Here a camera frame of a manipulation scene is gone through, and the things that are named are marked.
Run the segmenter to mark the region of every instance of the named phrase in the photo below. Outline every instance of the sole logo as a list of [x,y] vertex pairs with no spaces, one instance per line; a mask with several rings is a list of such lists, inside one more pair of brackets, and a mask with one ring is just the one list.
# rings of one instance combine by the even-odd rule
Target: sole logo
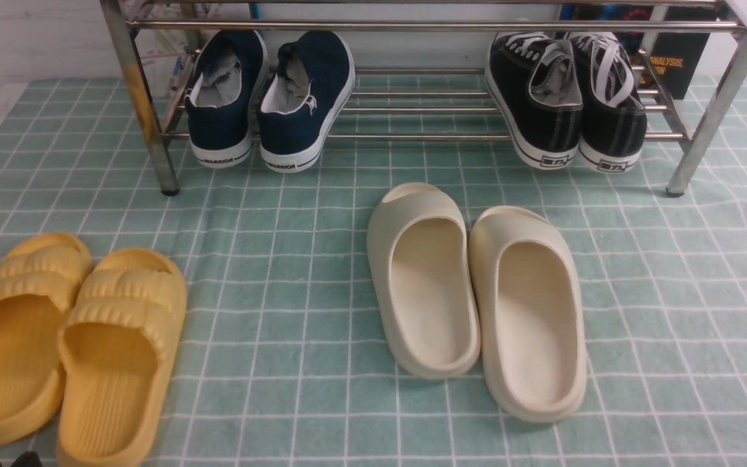
[[601,160],[601,162],[599,162],[599,171],[602,172],[617,174],[625,172],[627,169],[628,163],[626,162],[607,162],[607,160]]
[[569,156],[564,157],[543,157],[540,160],[541,167],[563,167],[569,163]]
[[278,163],[269,163],[264,161],[267,165],[272,167],[273,169],[281,169],[281,171],[291,171],[291,169],[298,169],[299,166],[295,163],[287,163],[286,165],[278,165]]
[[235,158],[223,159],[223,160],[209,160],[209,159],[198,159],[198,160],[204,163],[230,163],[230,162],[233,162]]

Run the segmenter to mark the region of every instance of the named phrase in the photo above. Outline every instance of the grid pattern mat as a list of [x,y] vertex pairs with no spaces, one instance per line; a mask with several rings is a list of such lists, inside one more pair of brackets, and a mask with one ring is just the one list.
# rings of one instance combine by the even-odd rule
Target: grid pattern mat
[[[479,77],[362,86],[473,88]],[[694,121],[715,80],[697,79]],[[661,119],[653,119],[658,127]],[[348,115],[337,131],[504,130],[495,116]],[[45,231],[95,255],[136,245],[184,268],[190,310],[148,465],[181,467],[747,466],[747,84],[687,195],[680,150],[647,144],[632,172],[536,173],[510,144],[344,145],[301,174],[253,156],[202,168],[172,145],[160,195],[124,84],[34,82],[0,127],[0,257]],[[492,401],[480,365],[426,382],[398,368],[377,310],[365,228],[389,187],[427,181],[471,224],[487,207],[545,215],[575,254],[587,396],[558,425]],[[0,448],[54,465],[56,420]]]

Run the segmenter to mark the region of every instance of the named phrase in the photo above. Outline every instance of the slide sandal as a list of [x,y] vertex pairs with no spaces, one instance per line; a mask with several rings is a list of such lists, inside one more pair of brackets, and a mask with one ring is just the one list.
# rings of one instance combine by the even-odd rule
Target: slide sandal
[[430,184],[401,184],[373,211],[373,287],[388,347],[412,375],[459,376],[480,355],[466,245],[457,204]]
[[68,375],[60,467],[134,467],[154,443],[186,317],[184,275],[147,249],[112,252],[59,331]]
[[56,332],[91,271],[91,252],[68,233],[44,233],[0,262],[0,444],[36,431],[62,404]]
[[488,209],[471,229],[469,264],[498,405],[527,422],[575,413],[587,352],[578,273],[560,232],[522,208]]

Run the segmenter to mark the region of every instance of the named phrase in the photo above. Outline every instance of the white slipper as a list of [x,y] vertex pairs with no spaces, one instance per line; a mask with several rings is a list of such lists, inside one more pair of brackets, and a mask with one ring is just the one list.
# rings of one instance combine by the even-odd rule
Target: white slipper
[[528,422],[575,413],[587,351],[578,273],[561,234],[522,208],[488,209],[471,229],[469,265],[495,401]]
[[467,372],[480,355],[480,325],[454,200],[424,183],[389,191],[368,225],[368,262],[397,363],[426,379]]

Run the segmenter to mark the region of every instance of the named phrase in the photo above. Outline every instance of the navy sneaker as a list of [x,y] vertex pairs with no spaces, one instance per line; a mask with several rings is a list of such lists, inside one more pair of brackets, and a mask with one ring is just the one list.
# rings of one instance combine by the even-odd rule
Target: navy sneaker
[[273,171],[300,172],[319,159],[336,116],[353,91],[350,48],[335,33],[306,32],[278,51],[278,72],[261,108],[261,157]]
[[230,167],[249,156],[247,114],[269,70],[267,46],[254,30],[222,30],[201,51],[185,104],[189,142],[202,165]]

